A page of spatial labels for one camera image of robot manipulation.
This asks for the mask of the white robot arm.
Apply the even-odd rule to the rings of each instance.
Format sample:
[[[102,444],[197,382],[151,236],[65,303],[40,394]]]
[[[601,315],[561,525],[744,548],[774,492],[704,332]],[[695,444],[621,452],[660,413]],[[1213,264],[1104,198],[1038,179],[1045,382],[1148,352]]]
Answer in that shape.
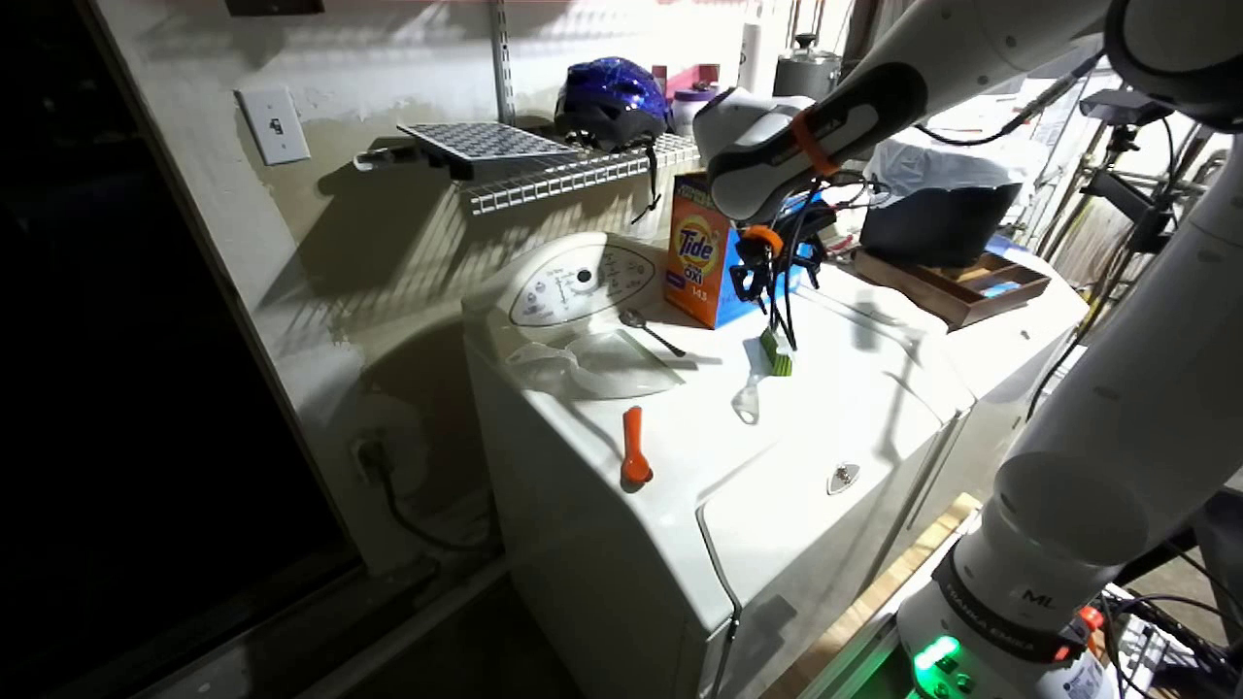
[[[763,223],[785,189],[1099,37],[1142,96],[1231,138],[1243,0],[913,0],[814,105],[724,93],[695,118],[716,205]],[[1045,666],[1060,631],[1243,465],[1243,161],[1093,334],[994,473],[981,525],[900,631]]]

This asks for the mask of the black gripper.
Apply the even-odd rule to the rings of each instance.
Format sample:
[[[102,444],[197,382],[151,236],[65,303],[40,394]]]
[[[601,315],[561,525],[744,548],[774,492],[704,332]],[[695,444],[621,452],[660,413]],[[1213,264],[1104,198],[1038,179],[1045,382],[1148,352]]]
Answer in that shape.
[[[807,189],[790,198],[774,223],[748,223],[734,242],[729,289],[742,303],[757,303],[766,315],[763,341],[800,351],[792,317],[792,289],[800,279],[820,284],[826,246],[820,228],[830,223],[830,205]]]

